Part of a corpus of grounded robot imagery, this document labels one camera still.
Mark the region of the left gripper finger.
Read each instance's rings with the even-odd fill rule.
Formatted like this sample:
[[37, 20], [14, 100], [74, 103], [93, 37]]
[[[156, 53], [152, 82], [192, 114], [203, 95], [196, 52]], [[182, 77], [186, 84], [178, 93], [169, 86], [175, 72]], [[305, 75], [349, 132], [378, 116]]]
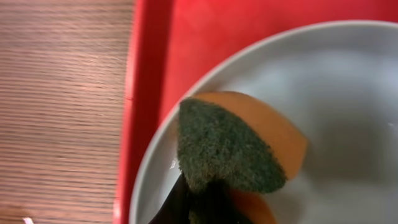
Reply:
[[190, 189], [180, 174], [165, 202], [149, 224], [189, 224]]

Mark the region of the green and orange sponge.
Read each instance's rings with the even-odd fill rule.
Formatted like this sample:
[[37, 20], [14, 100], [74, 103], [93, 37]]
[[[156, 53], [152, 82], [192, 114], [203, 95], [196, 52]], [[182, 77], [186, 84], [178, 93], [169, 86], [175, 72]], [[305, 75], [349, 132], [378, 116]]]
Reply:
[[275, 223], [263, 199], [302, 167], [308, 140], [284, 116], [244, 93], [180, 102], [177, 157], [190, 190], [190, 223]]

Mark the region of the light blue plate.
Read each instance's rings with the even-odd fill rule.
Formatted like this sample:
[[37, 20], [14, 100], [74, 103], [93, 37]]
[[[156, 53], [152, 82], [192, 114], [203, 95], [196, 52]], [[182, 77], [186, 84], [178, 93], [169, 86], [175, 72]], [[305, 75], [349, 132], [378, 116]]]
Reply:
[[262, 40], [188, 95], [238, 91], [309, 141], [303, 167], [271, 194], [234, 192], [253, 223], [397, 222], [397, 24], [336, 21]]

